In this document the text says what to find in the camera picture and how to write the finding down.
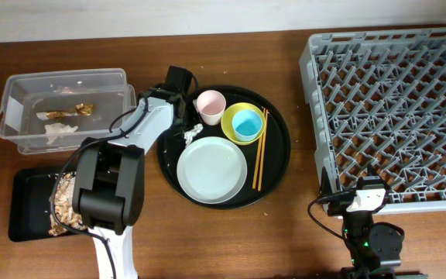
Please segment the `pink plastic cup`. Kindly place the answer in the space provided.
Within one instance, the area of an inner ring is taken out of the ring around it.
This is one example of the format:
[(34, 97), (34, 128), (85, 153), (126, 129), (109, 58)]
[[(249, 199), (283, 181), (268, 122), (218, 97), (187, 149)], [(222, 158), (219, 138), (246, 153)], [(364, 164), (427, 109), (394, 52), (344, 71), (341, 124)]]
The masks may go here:
[(196, 106), (202, 121), (209, 126), (216, 126), (225, 112), (226, 99), (219, 91), (207, 90), (199, 94)]

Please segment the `small white tissue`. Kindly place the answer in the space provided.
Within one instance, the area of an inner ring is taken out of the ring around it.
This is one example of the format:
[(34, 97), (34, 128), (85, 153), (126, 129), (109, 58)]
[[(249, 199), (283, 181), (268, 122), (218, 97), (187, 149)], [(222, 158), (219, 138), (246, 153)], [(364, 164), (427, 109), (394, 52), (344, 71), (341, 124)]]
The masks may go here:
[(192, 129), (184, 132), (185, 146), (189, 146), (193, 142), (194, 137), (197, 136), (203, 130), (203, 128), (203, 125), (198, 123)]

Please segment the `yellow plastic bowl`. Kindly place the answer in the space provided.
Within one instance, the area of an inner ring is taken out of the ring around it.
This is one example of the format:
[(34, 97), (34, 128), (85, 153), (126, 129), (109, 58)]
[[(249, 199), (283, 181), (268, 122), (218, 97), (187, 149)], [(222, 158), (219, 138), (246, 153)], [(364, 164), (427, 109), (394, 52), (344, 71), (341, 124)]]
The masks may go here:
[(252, 140), (250, 142), (241, 142), (241, 141), (239, 141), (236, 138), (236, 136), (234, 134), (234, 131), (233, 131), (233, 128), (232, 128), (232, 118), (233, 118), (233, 116), (237, 112), (239, 112), (241, 110), (244, 110), (244, 109), (251, 109), (251, 110), (253, 110), (255, 112), (258, 112), (260, 114), (260, 116), (261, 116), (261, 119), (262, 119), (262, 127), (263, 127), (263, 124), (264, 124), (264, 121), (265, 121), (262, 110), (260, 108), (256, 107), (255, 105), (252, 105), (252, 104), (247, 103), (247, 102), (239, 102), (239, 103), (236, 103), (234, 105), (230, 105), (225, 110), (225, 112), (224, 112), (224, 114), (223, 114), (223, 116), (221, 118), (221, 128), (222, 128), (223, 133), (232, 142), (234, 142), (234, 143), (236, 143), (238, 145), (249, 145), (250, 143), (255, 142), (262, 135), (262, 128), (261, 128), (261, 131), (259, 132), (258, 136), (254, 140)]

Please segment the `light blue plastic cup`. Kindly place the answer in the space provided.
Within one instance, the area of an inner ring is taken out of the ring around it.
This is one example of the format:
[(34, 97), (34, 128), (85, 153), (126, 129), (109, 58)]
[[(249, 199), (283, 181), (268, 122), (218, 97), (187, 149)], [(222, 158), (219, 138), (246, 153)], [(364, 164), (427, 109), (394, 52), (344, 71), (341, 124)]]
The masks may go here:
[(232, 118), (232, 128), (236, 138), (241, 142), (254, 140), (262, 128), (262, 119), (258, 112), (244, 109)]

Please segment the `wooden chopstick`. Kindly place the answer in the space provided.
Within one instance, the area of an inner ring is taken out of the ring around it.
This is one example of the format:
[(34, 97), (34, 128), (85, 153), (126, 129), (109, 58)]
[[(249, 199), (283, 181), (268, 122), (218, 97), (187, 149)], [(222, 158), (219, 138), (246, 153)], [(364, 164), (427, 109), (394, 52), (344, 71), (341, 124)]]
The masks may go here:
[(262, 190), (262, 173), (264, 168), (264, 158), (265, 158), (265, 148), (266, 148), (266, 137), (267, 137), (267, 129), (268, 129), (268, 119), (269, 119), (269, 110), (267, 108), (264, 109), (265, 114), (265, 120), (266, 120), (266, 127), (264, 129), (263, 135), (262, 135), (262, 142), (261, 142), (261, 149), (260, 149), (260, 161), (259, 161), (259, 173), (257, 178), (257, 190)]
[(263, 112), (265, 121), (264, 121), (263, 128), (262, 128), (262, 135), (259, 137), (259, 141), (258, 141), (258, 150), (257, 150), (257, 154), (256, 154), (255, 171), (254, 171), (254, 176), (253, 176), (253, 180), (252, 180), (252, 189), (254, 189), (254, 190), (256, 190), (258, 188), (257, 184), (258, 184), (258, 176), (259, 176), (260, 157), (261, 157), (261, 152), (262, 152), (262, 142), (263, 142), (262, 138), (264, 136), (264, 132), (266, 131), (267, 109), (264, 108), (262, 112)]

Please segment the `grey round plate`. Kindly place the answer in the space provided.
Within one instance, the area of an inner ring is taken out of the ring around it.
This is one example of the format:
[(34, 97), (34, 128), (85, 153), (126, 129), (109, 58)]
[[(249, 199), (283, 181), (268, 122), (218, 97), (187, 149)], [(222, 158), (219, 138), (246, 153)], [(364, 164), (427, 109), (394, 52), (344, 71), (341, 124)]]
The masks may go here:
[(231, 141), (209, 136), (192, 142), (177, 162), (177, 180), (190, 198), (218, 205), (243, 188), (248, 167), (245, 155)]

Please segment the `gold snack wrapper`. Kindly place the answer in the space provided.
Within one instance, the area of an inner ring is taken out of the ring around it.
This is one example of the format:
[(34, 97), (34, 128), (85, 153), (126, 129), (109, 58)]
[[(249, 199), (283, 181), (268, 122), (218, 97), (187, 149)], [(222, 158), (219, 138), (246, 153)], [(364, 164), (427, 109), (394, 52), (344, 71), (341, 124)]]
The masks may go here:
[(79, 104), (70, 111), (37, 112), (36, 116), (40, 120), (62, 119), (72, 116), (89, 116), (94, 111), (92, 104)]

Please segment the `peanut shells and rice waste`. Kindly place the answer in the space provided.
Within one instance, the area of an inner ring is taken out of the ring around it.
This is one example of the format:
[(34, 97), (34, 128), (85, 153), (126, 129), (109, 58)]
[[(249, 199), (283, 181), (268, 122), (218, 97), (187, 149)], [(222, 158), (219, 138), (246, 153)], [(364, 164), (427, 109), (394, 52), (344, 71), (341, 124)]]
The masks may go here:
[(74, 173), (65, 173), (60, 179), (54, 199), (54, 209), (60, 222), (74, 229), (85, 230), (80, 214), (74, 212), (72, 198), (74, 193)]

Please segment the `white paper napkin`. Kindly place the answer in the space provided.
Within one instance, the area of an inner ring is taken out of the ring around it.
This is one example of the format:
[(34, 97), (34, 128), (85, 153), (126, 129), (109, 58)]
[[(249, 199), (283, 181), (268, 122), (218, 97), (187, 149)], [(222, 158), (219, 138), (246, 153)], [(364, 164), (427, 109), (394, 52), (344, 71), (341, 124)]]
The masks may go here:
[(47, 144), (54, 143), (61, 133), (74, 133), (77, 129), (77, 126), (64, 125), (59, 122), (45, 125), (45, 134), (48, 135)]

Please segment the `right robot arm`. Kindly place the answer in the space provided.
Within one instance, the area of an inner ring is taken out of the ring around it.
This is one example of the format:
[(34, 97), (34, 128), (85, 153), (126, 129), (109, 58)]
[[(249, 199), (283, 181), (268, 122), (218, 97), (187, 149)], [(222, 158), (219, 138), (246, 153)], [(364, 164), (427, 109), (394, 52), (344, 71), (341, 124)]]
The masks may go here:
[(404, 231), (388, 222), (374, 222), (373, 215), (386, 206), (390, 186), (367, 166), (367, 175), (348, 190), (321, 195), (318, 203), (328, 206), (329, 216), (342, 217), (340, 238), (351, 255), (351, 267), (343, 267), (342, 278), (394, 278), (401, 265)]

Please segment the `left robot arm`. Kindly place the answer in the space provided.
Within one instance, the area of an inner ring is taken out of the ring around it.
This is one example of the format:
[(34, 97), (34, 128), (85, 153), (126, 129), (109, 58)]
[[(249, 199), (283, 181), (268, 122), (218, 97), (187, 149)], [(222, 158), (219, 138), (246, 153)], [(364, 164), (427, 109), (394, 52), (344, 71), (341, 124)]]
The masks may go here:
[(120, 115), (110, 136), (87, 138), (77, 163), (72, 207), (94, 239), (101, 278), (136, 278), (132, 230), (142, 211), (145, 155), (167, 130), (186, 122), (185, 99), (197, 82), (171, 66), (165, 81), (139, 96), (138, 105)]

